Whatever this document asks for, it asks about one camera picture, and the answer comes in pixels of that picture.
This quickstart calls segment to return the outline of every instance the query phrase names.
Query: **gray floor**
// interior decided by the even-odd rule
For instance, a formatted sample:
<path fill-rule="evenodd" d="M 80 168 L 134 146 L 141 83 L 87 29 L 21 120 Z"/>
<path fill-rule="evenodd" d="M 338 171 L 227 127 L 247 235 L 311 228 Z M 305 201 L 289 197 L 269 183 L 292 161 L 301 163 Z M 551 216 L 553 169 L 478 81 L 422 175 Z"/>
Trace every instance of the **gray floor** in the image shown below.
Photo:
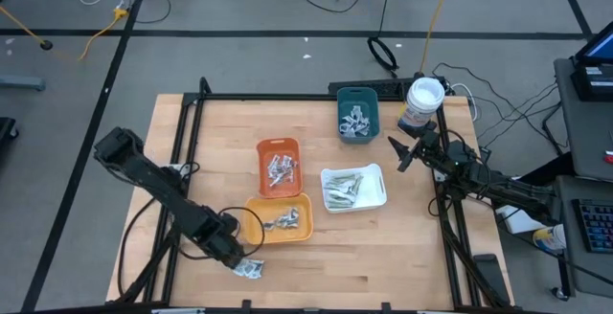
<path fill-rule="evenodd" d="M 303 0 L 171 0 L 170 17 L 152 30 L 375 30 L 382 0 L 362 0 L 346 14 L 318 11 Z M 613 17 L 611 0 L 579 0 L 597 32 Z M 32 28 L 99 29 L 116 0 L 85 7 L 79 0 L 5 0 L 5 6 Z M 322 4 L 333 0 L 318 0 Z M 390 0 L 386 31 L 427 30 L 437 0 Z M 147 0 L 142 19 L 164 9 Z M 345 2 L 338 3 L 342 8 Z M 0 17 L 0 29 L 13 28 Z M 447 0 L 437 31 L 505 33 L 579 33 L 567 0 Z M 69 55 L 86 38 L 50 37 Z M 7 44 L 6 40 L 14 39 Z M 42 53 L 28 37 L 0 35 L 0 73 L 41 76 L 44 92 L 0 89 L 0 116 L 18 120 L 21 136 L 0 168 L 0 312 L 19 310 L 66 188 L 80 144 L 100 94 L 118 38 L 102 37 L 81 63 Z M 410 77 L 420 63 L 422 39 L 389 39 L 401 69 Z M 501 95 L 520 104 L 554 82 L 553 60 L 573 54 L 582 41 L 454 40 L 431 43 L 427 71 L 441 62 L 469 67 L 491 81 Z M 458 70 L 439 74 L 466 84 L 474 95 L 497 101 L 480 81 Z M 323 93 L 339 80 L 385 79 L 362 38 L 173 38 L 132 37 L 102 118 L 99 137 L 115 125 L 147 133 L 155 96 L 196 90 L 205 76 L 215 92 Z M 478 133 L 497 121 L 492 105 L 477 101 Z M 557 92 L 534 110 L 557 102 Z M 533 117 L 540 124 L 539 116 Z M 506 127 L 489 131 L 482 145 Z M 551 120 L 559 141 L 566 140 L 561 114 Z M 491 144 L 493 168 L 521 174 L 552 159 L 547 143 L 524 122 Z M 49 277 L 37 309 L 102 303 L 114 265 L 131 189 L 89 162 L 80 182 Z M 503 237 L 511 283 L 518 304 L 561 313 L 604 313 L 613 302 L 579 294 L 568 303 L 550 297 L 558 285 L 556 263 Z"/>

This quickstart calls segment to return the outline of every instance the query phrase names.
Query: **computer monitor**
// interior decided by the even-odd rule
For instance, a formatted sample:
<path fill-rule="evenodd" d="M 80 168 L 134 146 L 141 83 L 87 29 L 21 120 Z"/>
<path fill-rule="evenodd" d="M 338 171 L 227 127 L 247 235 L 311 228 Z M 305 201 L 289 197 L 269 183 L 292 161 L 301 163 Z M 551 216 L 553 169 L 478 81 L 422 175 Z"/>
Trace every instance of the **computer monitor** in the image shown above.
<path fill-rule="evenodd" d="M 613 22 L 577 53 L 576 60 L 584 65 L 613 64 Z"/>

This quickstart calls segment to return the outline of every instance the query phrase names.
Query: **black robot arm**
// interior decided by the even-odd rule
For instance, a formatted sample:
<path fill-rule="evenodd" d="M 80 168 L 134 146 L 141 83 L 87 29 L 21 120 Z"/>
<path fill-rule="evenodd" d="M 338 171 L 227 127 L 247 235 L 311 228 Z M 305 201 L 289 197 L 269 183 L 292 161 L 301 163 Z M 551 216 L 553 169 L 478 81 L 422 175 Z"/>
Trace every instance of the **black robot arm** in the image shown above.
<path fill-rule="evenodd" d="M 400 160 L 399 171 L 405 171 L 418 158 L 435 170 L 443 194 L 450 200 L 462 200 L 470 193 L 491 199 L 495 207 L 511 205 L 525 211 L 532 219 L 545 225 L 556 225 L 559 200 L 551 187 L 536 187 L 515 181 L 500 171 L 491 170 L 478 162 L 475 151 L 463 140 L 453 141 L 444 150 L 440 135 L 425 129 L 412 149 L 392 137 L 388 140 Z"/>
<path fill-rule="evenodd" d="M 114 177 L 148 191 L 168 208 L 174 220 L 163 247 L 151 257 L 141 276 L 118 302 L 133 302 L 155 272 L 157 263 L 181 235 L 198 246 L 207 256 L 234 269 L 245 256 L 232 235 L 238 221 L 230 214 L 221 215 L 211 208 L 186 198 L 185 182 L 179 171 L 159 168 L 143 154 L 143 142 L 129 129 L 115 127 L 95 146 L 94 158 Z"/>
<path fill-rule="evenodd" d="M 476 193 L 477 199 L 488 197 L 494 206 L 512 205 L 545 225 L 557 224 L 560 208 L 552 188 L 523 184 L 500 171 L 489 169 L 487 165 L 478 162 L 481 159 L 460 135 L 457 135 L 459 141 L 451 142 L 447 150 L 443 149 L 440 134 L 434 131 L 435 127 L 434 123 L 430 123 L 419 132 L 413 131 L 411 136 L 418 138 L 418 142 L 412 149 L 388 137 L 400 160 L 398 171 L 407 170 L 413 159 L 418 158 L 437 173 L 437 187 L 445 199 L 462 200 L 470 193 Z M 456 134 L 450 130 L 443 133 Z M 443 224 L 443 239 L 458 255 L 488 303 L 492 307 L 510 308 L 509 301 L 489 284 L 472 256 L 465 251 L 453 232 L 448 215 L 445 212 L 439 215 Z"/>

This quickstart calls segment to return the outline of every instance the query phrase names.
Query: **wooden tabletop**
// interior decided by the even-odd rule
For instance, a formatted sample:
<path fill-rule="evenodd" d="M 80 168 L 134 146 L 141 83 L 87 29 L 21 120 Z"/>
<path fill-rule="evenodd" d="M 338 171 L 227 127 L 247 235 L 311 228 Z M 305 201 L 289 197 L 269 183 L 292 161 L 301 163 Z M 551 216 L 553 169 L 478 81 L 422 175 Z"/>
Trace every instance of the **wooden tabletop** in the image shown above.
<path fill-rule="evenodd" d="M 158 165 L 170 159 L 181 100 L 181 95 L 157 98 L 145 154 Z M 444 107 L 448 127 L 477 148 L 466 99 L 446 98 Z M 389 302 L 393 309 L 452 309 L 439 221 L 427 210 L 434 197 L 431 171 L 416 161 L 406 172 L 398 172 L 397 156 L 386 138 L 392 136 L 409 146 L 415 143 L 396 128 L 400 109 L 400 102 L 380 102 L 379 136 L 366 146 L 349 146 L 337 137 L 335 101 L 206 101 L 195 153 L 201 171 L 192 178 L 190 199 L 216 211 L 243 206 L 248 198 L 258 196 L 258 141 L 292 137 L 300 143 L 304 192 L 312 202 L 314 232 L 303 242 L 264 245 L 252 256 L 265 260 L 259 280 L 238 277 L 216 261 L 179 256 L 171 304 L 240 307 L 248 299 L 254 307 L 267 308 L 377 309 Z M 181 157 L 185 157 L 189 130 Z M 322 169 L 370 163 L 383 170 L 387 203 L 371 211 L 328 213 L 322 198 Z M 148 200 L 145 191 L 134 191 L 126 225 Z M 470 200 L 463 205 L 472 253 L 497 255 L 511 294 L 491 208 Z M 156 203 L 130 233 L 124 288 L 150 257 L 158 214 Z M 188 241 L 182 247 L 200 255 Z M 456 260 L 463 300 L 469 304 L 465 271 Z M 165 268 L 163 262 L 158 280 Z M 117 267 L 109 300 L 118 297 L 116 275 Z M 161 283 L 158 281 L 155 291 L 157 298 Z"/>

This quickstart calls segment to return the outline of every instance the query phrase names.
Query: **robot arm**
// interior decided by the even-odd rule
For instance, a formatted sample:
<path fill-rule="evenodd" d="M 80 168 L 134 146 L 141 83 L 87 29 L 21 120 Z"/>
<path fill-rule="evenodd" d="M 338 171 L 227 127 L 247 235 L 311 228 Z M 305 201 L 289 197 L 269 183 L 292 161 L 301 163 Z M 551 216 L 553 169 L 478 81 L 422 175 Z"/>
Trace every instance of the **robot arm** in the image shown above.
<path fill-rule="evenodd" d="M 166 206 L 174 216 L 173 225 L 178 232 L 207 256 L 231 269 L 242 260 L 244 250 L 232 236 L 238 221 L 230 214 L 219 215 L 207 206 L 186 199 L 179 172 L 154 165 L 143 155 L 143 142 L 134 132 L 115 127 L 94 148 L 94 158 L 113 176 L 145 189 Z"/>
<path fill-rule="evenodd" d="M 392 137 L 388 140 L 400 160 L 398 171 L 405 171 L 413 159 L 438 172 L 443 180 L 443 193 L 451 200 L 462 200 L 469 193 L 491 199 L 494 206 L 512 205 L 525 211 L 532 219 L 545 225 L 558 223 L 560 206 L 551 187 L 536 187 L 511 179 L 500 171 L 491 170 L 479 160 L 475 151 L 464 141 L 454 141 L 447 150 L 440 145 L 440 135 L 433 126 L 425 129 L 412 149 Z"/>

